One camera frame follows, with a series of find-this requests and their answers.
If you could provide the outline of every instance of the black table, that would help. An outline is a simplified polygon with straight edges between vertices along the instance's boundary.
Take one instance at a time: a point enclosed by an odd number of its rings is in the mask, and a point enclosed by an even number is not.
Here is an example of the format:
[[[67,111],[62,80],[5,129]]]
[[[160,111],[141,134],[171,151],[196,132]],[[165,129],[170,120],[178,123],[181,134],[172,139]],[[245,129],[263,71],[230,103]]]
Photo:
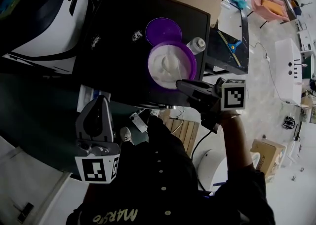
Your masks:
[[[75,79],[110,92],[114,101],[130,105],[188,106],[187,96],[156,85],[147,59],[153,48],[146,40],[147,24],[158,17],[174,20],[182,30],[182,43],[209,35],[210,14],[173,0],[102,0],[74,66]],[[135,31],[143,35],[132,40]],[[99,41],[93,49],[96,37]],[[206,51],[196,55],[202,80]]]
[[[218,34],[217,28],[211,28],[208,39],[208,50],[206,57],[205,71],[208,72],[204,76],[222,75],[234,73],[237,75],[248,73],[249,64],[249,34],[248,34],[248,19],[245,10],[240,10],[242,43],[236,48],[235,55],[237,56],[241,67],[234,60],[229,49]],[[230,35],[222,33],[228,43],[235,43],[237,40]],[[215,72],[213,67],[217,66],[224,69],[223,71]]]

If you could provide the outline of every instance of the white floor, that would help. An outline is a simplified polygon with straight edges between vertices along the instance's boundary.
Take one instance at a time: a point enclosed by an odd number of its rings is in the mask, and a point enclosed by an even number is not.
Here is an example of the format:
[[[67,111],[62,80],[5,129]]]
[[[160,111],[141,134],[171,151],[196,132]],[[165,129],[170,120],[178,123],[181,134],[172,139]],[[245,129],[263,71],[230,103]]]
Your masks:
[[[263,23],[264,20],[254,13],[248,17],[249,43],[251,45],[255,45],[257,42],[263,44],[271,59],[270,67],[273,78],[275,78],[275,60],[277,57],[275,42],[285,38],[292,38],[298,44],[295,24],[294,22],[288,22],[281,25],[278,21],[273,21],[265,24],[260,29],[259,27]],[[275,88],[268,62],[264,59],[264,53],[260,45],[257,45],[255,49],[250,47],[247,75],[229,74],[203,79],[203,81],[208,83],[215,83],[218,77],[247,80],[246,109],[243,111],[241,119],[245,127],[249,148],[251,148],[253,140],[261,139],[263,134],[271,141],[288,143],[293,137],[293,130],[282,128],[283,120],[287,115],[298,119],[300,112],[298,107],[283,103],[279,98],[274,97]],[[191,108],[186,108],[184,119],[200,122],[199,113]],[[196,143],[207,133],[208,130],[200,126]],[[222,129],[219,130],[217,135],[212,133],[199,145],[193,158],[196,167],[208,150],[225,151]]]

